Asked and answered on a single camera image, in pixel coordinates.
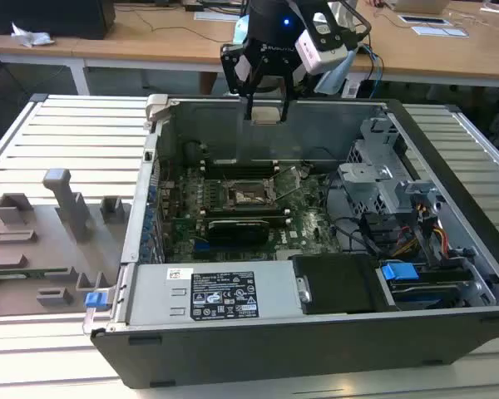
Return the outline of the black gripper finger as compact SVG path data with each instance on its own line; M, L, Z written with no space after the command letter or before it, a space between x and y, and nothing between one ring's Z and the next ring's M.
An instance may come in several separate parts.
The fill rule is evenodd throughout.
M280 111L280 122L286 122L290 103L297 100L300 93L304 90L303 81L305 75L306 69L302 62L295 63L291 61L283 61L280 76L283 78L284 91Z
M245 119L252 116L254 94L259 84L257 42L225 43L220 47L220 61L231 94L245 99Z

